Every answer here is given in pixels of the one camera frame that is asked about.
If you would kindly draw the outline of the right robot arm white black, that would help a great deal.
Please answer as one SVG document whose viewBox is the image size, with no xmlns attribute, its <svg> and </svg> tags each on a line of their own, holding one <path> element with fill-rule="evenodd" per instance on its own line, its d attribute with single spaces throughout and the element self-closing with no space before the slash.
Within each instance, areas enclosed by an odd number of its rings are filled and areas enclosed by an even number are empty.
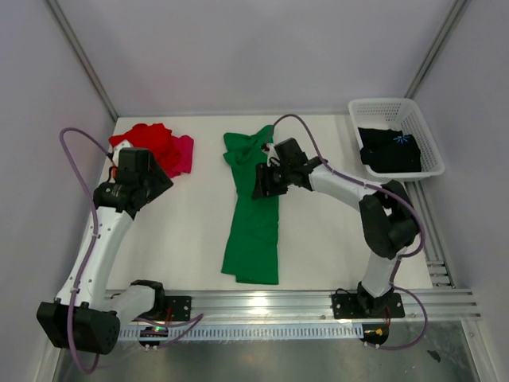
<svg viewBox="0 0 509 382">
<path fill-rule="evenodd" d="M 255 167 L 254 199 L 283 195 L 293 185 L 330 196 L 359 213 L 371 254 L 357 286 L 356 306 L 368 317 L 381 314 L 394 293 L 403 251 L 423 233 L 405 188 L 398 181 L 370 184 L 340 173 L 320 155 L 308 158 L 294 138 L 264 143 L 261 150 L 267 160 Z"/>
</svg>

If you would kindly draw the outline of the green t shirt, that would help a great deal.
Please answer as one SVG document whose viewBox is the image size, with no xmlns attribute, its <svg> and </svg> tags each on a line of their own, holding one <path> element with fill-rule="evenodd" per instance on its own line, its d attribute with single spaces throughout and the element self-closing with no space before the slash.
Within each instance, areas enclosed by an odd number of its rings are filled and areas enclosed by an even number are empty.
<svg viewBox="0 0 509 382">
<path fill-rule="evenodd" d="M 223 136 L 223 159 L 231 169 L 236 203 L 221 272 L 233 275 L 237 283 L 279 284 L 279 199 L 252 198 L 256 166 L 266 163 L 262 145 L 272 141 L 272 129 L 266 125 L 253 135 Z"/>
</svg>

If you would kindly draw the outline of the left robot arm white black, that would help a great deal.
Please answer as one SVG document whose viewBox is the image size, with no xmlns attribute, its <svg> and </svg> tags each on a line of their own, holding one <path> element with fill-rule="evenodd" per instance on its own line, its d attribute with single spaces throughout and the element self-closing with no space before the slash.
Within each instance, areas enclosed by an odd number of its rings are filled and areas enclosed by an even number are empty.
<svg viewBox="0 0 509 382">
<path fill-rule="evenodd" d="M 162 283 L 135 280 L 120 295 L 106 300 L 107 282 L 121 243 L 136 214 L 173 183 L 143 148 L 116 150 L 115 175 L 93 192 L 91 226 L 64 286 L 53 302 L 43 302 L 37 320 L 52 345 L 107 355 L 120 329 L 137 318 L 165 314 Z"/>
</svg>

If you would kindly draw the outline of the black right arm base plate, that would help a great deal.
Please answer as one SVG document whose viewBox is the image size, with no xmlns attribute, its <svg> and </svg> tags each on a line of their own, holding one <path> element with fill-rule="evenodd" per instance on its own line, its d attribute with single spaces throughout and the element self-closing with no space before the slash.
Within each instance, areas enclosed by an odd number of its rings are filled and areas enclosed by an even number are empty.
<svg viewBox="0 0 509 382">
<path fill-rule="evenodd" d="M 401 295 L 390 289 L 383 296 L 373 298 L 366 291 L 336 290 L 331 294 L 335 319 L 404 318 Z"/>
</svg>

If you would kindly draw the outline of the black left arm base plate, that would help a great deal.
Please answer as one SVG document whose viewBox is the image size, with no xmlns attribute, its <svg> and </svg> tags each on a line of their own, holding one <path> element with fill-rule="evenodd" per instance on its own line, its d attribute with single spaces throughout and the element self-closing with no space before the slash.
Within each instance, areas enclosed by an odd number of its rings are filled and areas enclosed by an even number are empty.
<svg viewBox="0 0 509 382">
<path fill-rule="evenodd" d="M 186 322 L 191 318 L 192 297 L 188 295 L 166 295 L 156 298 L 151 310 L 139 317 L 154 322 Z"/>
</svg>

